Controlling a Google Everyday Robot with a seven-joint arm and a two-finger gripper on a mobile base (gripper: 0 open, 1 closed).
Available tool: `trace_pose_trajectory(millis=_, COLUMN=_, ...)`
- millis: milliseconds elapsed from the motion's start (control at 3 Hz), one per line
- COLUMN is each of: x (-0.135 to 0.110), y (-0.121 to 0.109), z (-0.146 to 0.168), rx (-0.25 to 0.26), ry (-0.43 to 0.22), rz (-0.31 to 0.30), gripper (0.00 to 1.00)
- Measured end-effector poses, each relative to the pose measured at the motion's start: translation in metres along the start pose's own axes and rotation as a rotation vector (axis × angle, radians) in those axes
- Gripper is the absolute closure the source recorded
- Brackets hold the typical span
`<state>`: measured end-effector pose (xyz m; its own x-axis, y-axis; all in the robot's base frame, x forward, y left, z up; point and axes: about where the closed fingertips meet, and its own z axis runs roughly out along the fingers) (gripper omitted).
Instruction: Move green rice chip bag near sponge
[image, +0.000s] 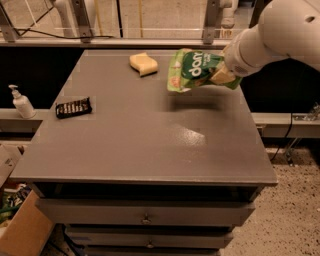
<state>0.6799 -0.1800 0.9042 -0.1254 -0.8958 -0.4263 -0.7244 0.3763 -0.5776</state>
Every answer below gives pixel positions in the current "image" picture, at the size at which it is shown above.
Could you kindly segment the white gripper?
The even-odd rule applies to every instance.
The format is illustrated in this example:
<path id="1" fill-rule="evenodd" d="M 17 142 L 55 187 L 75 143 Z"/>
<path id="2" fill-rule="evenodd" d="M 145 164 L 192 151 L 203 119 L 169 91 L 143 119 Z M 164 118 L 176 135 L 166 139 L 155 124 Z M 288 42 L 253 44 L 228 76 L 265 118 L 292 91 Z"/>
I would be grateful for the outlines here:
<path id="1" fill-rule="evenodd" d="M 287 59 L 287 31 L 283 26 L 261 24 L 245 29 L 224 49 L 226 66 L 215 72 L 210 81 L 214 84 L 229 83 L 236 76 L 247 77 L 267 64 Z"/>

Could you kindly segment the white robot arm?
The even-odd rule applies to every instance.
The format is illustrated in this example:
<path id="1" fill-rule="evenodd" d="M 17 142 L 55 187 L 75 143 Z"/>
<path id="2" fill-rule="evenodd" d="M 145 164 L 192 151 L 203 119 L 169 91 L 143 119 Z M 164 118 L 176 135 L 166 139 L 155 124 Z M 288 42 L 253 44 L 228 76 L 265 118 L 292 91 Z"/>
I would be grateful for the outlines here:
<path id="1" fill-rule="evenodd" d="M 217 85 L 259 72 L 288 58 L 320 70 L 320 0 L 272 0 L 258 23 L 243 30 L 223 50 L 210 77 Z"/>

